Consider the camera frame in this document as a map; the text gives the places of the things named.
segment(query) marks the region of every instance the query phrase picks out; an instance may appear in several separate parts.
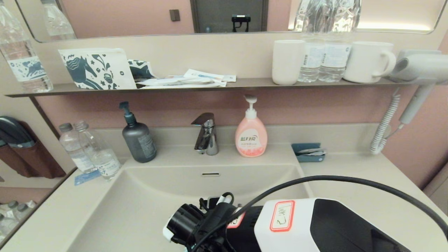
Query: pump dispenser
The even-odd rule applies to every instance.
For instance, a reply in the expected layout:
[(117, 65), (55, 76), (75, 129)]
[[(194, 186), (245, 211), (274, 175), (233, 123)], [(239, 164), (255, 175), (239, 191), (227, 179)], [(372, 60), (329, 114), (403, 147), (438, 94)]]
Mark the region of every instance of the pump dispenser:
[(132, 157), (140, 163), (153, 160), (157, 150), (148, 126), (137, 122), (134, 114), (129, 110), (129, 102), (121, 102), (119, 108), (125, 111), (125, 120), (128, 125), (123, 129), (123, 138), (131, 151)]
[(238, 125), (235, 134), (235, 144), (241, 156), (261, 156), (267, 145), (266, 128), (257, 117), (257, 111), (254, 109), (257, 97), (253, 95), (244, 95), (244, 97), (249, 103), (249, 108), (246, 110), (246, 117)]

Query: mirror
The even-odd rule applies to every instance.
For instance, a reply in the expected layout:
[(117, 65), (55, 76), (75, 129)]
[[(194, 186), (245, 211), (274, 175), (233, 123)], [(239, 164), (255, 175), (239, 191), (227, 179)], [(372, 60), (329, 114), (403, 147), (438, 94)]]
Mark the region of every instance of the mirror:
[[(293, 31), (301, 0), (16, 2), (34, 38), (47, 42), (112, 36)], [(363, 0), (358, 30), (430, 33), (445, 4), (446, 0)]]

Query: blue tray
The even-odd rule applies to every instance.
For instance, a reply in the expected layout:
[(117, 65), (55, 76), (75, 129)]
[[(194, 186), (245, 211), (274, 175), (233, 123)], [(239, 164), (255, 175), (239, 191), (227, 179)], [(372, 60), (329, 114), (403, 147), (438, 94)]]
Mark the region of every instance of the blue tray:
[[(320, 143), (293, 143), (291, 144), (291, 147), (293, 147), (293, 151), (295, 153), (307, 150), (307, 149), (316, 149), (320, 148)], [(301, 163), (306, 162), (322, 162), (325, 159), (325, 155), (322, 156), (297, 156), (297, 160)]]

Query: bathroom sink basin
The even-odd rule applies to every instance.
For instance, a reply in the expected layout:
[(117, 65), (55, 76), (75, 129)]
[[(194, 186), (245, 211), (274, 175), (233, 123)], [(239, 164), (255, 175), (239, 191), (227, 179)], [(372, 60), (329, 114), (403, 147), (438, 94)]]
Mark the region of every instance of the bathroom sink basin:
[[(273, 186), (300, 178), (299, 171), (295, 165), (127, 167), (115, 178), (69, 251), (182, 252), (184, 247), (162, 236), (163, 226), (182, 204), (198, 206), (199, 198), (228, 191), (235, 195), (235, 205), (246, 204)], [(308, 198), (308, 192), (306, 185), (295, 185), (259, 205), (269, 199)]]

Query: coiled cord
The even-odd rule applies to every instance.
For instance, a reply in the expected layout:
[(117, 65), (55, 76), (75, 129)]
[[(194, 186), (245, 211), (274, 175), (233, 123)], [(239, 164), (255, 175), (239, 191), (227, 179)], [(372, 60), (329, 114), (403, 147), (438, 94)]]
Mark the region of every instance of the coiled cord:
[(372, 143), (370, 144), (370, 152), (372, 154), (375, 155), (380, 154), (381, 151), (384, 149), (384, 146), (386, 146), (388, 138), (404, 127), (404, 124), (400, 124), (400, 126), (398, 126), (398, 129), (394, 133), (390, 134), (387, 137), (384, 137), (384, 133), (386, 133), (386, 130), (390, 122), (392, 121), (395, 112), (398, 110), (398, 105), (400, 104), (401, 95), (398, 94), (399, 90), (400, 88), (397, 88), (393, 93), (389, 108), (386, 111), (385, 115), (383, 116), (383, 119), (381, 120), (378, 129), (376, 130), (375, 137), (373, 138)]

